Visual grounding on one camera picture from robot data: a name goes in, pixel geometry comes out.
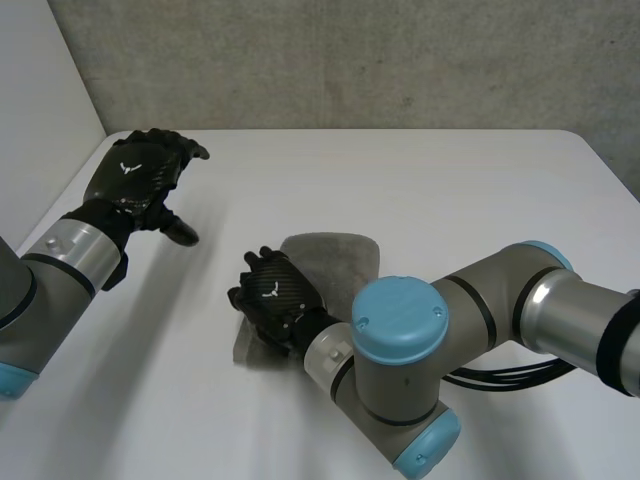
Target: carbon fiber hand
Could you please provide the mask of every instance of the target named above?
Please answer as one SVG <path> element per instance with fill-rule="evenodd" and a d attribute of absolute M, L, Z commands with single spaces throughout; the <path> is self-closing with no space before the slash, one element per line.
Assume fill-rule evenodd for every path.
<path fill-rule="evenodd" d="M 165 205 L 180 175 L 209 152 L 194 140 L 168 130 L 134 131 L 109 149 L 96 169 L 84 202 L 102 200 L 133 220 L 133 230 L 160 230 L 180 245 L 198 243 L 197 233 Z"/>
<path fill-rule="evenodd" d="M 286 353 L 296 347 L 303 316 L 326 316 L 324 301 L 284 253 L 262 247 L 260 255 L 245 254 L 251 272 L 240 275 L 240 287 L 229 290 L 229 300 L 255 325 L 263 341 Z"/>

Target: black cable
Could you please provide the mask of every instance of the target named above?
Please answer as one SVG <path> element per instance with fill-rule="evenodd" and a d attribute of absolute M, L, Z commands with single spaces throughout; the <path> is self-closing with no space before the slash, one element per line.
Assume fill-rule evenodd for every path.
<path fill-rule="evenodd" d="M 498 370 L 459 368 L 445 376 L 443 380 L 473 390 L 513 392 L 543 385 L 573 370 L 575 370 L 573 365 L 558 358 L 538 364 Z"/>
<path fill-rule="evenodd" d="M 469 383 L 469 382 L 465 382 L 449 376 L 445 377 L 444 380 L 454 385 L 469 388 L 472 390 L 481 390 L 486 392 L 513 392 L 513 391 L 525 390 L 527 388 L 536 387 L 538 385 L 543 385 L 552 380 L 555 380 L 556 378 L 561 377 L 562 375 L 565 375 L 571 370 L 573 370 L 573 368 L 566 367 L 563 369 L 556 370 L 555 372 L 551 372 L 549 374 L 533 378 L 527 382 L 521 382 L 516 384 L 510 384 L 510 385 L 488 385 L 488 384 Z"/>

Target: white logo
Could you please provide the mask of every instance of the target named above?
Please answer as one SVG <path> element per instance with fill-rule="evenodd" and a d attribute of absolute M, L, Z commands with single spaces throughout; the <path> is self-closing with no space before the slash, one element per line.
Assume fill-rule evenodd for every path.
<path fill-rule="evenodd" d="M 276 282 L 276 288 L 271 293 L 263 293 L 263 297 L 277 297 L 278 296 L 278 282 Z"/>
<path fill-rule="evenodd" d="M 136 165 L 135 167 L 131 167 L 131 168 L 129 168 L 129 167 L 125 167 L 125 166 L 124 166 L 124 163 L 120 162 L 120 168 L 122 169 L 122 171 L 124 172 L 124 174 L 125 174 L 125 175 L 126 175 L 127 173 L 129 173 L 129 172 L 133 172 L 134 170 L 139 169 L 141 166 L 142 166 L 142 164 L 140 164 L 140 165 Z"/>

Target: white wall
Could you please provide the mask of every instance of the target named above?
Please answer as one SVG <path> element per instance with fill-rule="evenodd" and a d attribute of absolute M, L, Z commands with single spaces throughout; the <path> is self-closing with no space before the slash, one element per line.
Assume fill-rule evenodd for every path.
<path fill-rule="evenodd" d="M 0 235 L 11 247 L 104 138 L 47 2 L 0 1 Z"/>

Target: light blue joint cap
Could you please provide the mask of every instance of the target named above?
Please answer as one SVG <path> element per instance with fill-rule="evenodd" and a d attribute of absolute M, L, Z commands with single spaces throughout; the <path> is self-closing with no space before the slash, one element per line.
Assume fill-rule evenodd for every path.
<path fill-rule="evenodd" d="M 560 250 L 549 245 L 548 243 L 539 242 L 538 240 L 527 240 L 526 242 L 520 242 L 520 245 L 531 245 L 532 247 L 541 248 L 545 252 L 550 253 L 551 255 L 556 257 L 556 260 L 558 260 L 564 268 L 566 268 L 567 270 L 571 270 L 572 272 L 574 271 L 573 266 L 571 265 L 571 262 L 567 260 L 567 257 L 562 255 L 560 253 Z"/>
<path fill-rule="evenodd" d="M 0 363 L 0 400 L 17 400 L 38 376 L 37 373 Z"/>
<path fill-rule="evenodd" d="M 452 410 L 436 418 L 393 462 L 408 480 L 427 475 L 449 453 L 460 435 L 460 422 Z"/>
<path fill-rule="evenodd" d="M 447 333 L 449 309 L 433 286 L 413 277 L 383 277 L 353 302 L 358 352 L 381 365 L 407 365 L 433 352 Z"/>

